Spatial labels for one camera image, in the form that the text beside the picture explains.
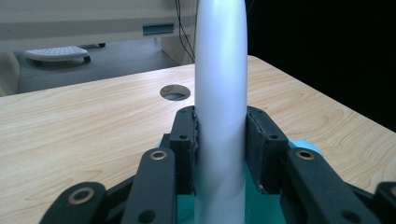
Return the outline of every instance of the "wood grain surface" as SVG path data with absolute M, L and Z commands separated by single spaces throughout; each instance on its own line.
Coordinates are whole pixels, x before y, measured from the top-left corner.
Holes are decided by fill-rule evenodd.
M 190 98 L 163 99 L 169 84 Z M 0 223 L 37 223 L 77 183 L 111 188 L 134 175 L 193 93 L 194 65 L 185 65 L 0 98 Z M 248 104 L 320 148 L 346 182 L 374 192 L 396 181 L 396 133 L 251 56 Z

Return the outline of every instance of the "light wood tabletop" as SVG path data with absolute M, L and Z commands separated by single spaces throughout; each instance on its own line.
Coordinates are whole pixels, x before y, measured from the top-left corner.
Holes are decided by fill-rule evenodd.
M 170 84 L 191 96 L 163 99 Z M 193 93 L 191 64 L 0 98 L 0 222 L 37 223 L 77 183 L 111 188 L 134 175 Z M 347 183 L 374 192 L 396 181 L 396 133 L 251 56 L 247 95 L 287 137 L 318 147 Z

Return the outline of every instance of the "teal object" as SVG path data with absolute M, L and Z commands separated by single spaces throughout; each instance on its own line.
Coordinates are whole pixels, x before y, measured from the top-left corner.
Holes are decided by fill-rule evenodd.
M 292 140 L 289 138 L 289 146 L 304 147 L 311 149 L 323 156 L 322 152 L 305 139 Z M 259 193 L 251 179 L 248 168 L 246 170 L 246 224 L 286 224 L 280 207 L 280 195 L 264 195 Z M 177 223 L 194 224 L 194 196 L 177 195 Z

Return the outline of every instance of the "gray floor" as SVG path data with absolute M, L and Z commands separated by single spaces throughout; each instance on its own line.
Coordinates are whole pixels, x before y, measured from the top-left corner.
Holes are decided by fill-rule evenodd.
M 177 66 L 161 50 L 161 39 L 143 39 L 79 46 L 86 49 L 90 63 L 82 59 L 67 62 L 43 62 L 36 66 L 23 52 L 16 52 L 21 65 L 18 93 L 41 91 L 99 79 L 121 77 Z

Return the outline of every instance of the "white cylinder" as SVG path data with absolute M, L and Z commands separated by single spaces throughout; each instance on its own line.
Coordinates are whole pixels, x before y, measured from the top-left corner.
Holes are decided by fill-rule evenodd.
M 195 44 L 196 224 L 245 222 L 248 42 L 244 0 L 201 0 Z

